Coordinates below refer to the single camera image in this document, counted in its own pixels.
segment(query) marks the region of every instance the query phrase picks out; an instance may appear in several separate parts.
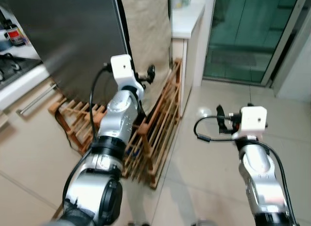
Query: stove burner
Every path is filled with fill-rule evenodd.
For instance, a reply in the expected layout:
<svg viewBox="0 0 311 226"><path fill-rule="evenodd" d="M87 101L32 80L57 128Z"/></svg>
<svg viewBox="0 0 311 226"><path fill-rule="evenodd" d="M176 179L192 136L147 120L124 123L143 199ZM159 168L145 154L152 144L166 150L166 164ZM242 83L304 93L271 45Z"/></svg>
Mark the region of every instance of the stove burner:
<svg viewBox="0 0 311 226"><path fill-rule="evenodd" d="M10 53L0 55L0 90L40 63L41 60L14 57Z"/></svg>

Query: metal handle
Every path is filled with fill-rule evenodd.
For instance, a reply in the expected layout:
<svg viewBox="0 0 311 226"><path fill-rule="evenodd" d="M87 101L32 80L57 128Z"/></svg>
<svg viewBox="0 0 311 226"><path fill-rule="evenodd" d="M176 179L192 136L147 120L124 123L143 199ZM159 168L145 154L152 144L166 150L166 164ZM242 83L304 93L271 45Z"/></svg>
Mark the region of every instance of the metal handle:
<svg viewBox="0 0 311 226"><path fill-rule="evenodd" d="M37 98L35 98L29 105L27 105L23 109L16 110L16 113L19 114L20 116L22 116L28 109L30 109L32 106L34 106L35 103L40 101L46 94L48 94L50 91L52 91L56 86L57 86L57 84L51 85L50 88L48 88L45 92L43 92L41 95L39 95Z"/></svg>

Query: wooden dish rack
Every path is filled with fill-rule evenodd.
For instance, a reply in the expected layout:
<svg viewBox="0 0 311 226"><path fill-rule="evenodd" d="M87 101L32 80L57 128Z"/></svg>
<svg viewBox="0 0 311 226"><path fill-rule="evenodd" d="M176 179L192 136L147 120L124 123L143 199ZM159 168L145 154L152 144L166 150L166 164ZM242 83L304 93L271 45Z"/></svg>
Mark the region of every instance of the wooden dish rack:
<svg viewBox="0 0 311 226"><path fill-rule="evenodd" d="M181 59L176 59L153 112L140 124L134 124L125 149L122 177L143 181L152 189L157 187L180 120L180 67ZM88 103L68 102L65 97L49 108L80 154L87 151L93 139L88 108ZM105 106L95 104L93 115L98 127L105 116Z"/></svg>

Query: sliding glass door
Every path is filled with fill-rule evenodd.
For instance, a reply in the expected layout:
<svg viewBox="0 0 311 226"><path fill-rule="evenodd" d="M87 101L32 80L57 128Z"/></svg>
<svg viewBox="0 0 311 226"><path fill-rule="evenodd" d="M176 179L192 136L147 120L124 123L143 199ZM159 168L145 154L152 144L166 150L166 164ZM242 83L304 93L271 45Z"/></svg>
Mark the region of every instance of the sliding glass door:
<svg viewBox="0 0 311 226"><path fill-rule="evenodd" d="M304 0L216 0L204 77L266 85Z"/></svg>

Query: refrigerator door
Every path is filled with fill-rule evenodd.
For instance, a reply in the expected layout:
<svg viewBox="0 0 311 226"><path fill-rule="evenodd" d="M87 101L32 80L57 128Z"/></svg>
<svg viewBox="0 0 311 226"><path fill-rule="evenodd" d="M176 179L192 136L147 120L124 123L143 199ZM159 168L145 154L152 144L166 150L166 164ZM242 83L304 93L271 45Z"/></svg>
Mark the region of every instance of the refrigerator door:
<svg viewBox="0 0 311 226"><path fill-rule="evenodd" d="M128 53L117 0L6 1L68 99L88 102L92 81L103 63ZM94 103L107 104L116 91L112 73L103 73Z"/></svg>

